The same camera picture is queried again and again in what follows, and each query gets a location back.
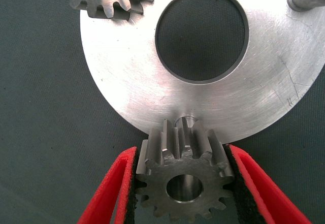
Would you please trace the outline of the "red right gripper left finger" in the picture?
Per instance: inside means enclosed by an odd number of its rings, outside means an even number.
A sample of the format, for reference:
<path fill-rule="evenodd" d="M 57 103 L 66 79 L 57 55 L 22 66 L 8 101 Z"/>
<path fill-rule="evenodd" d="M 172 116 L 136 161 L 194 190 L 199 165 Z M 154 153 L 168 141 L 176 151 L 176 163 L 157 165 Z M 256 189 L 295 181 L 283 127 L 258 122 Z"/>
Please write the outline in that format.
<path fill-rule="evenodd" d="M 135 222 L 135 175 L 139 155 L 136 147 L 123 151 L 115 160 L 78 223 Z"/>

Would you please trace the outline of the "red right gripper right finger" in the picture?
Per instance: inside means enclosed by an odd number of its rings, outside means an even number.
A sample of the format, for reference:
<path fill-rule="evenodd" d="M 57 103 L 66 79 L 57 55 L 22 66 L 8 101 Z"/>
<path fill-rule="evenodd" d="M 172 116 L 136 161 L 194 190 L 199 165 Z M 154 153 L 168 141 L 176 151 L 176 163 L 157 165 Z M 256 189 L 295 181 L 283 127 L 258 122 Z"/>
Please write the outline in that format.
<path fill-rule="evenodd" d="M 239 223 L 311 223 L 246 151 L 232 144 L 224 149 L 235 174 Z"/>

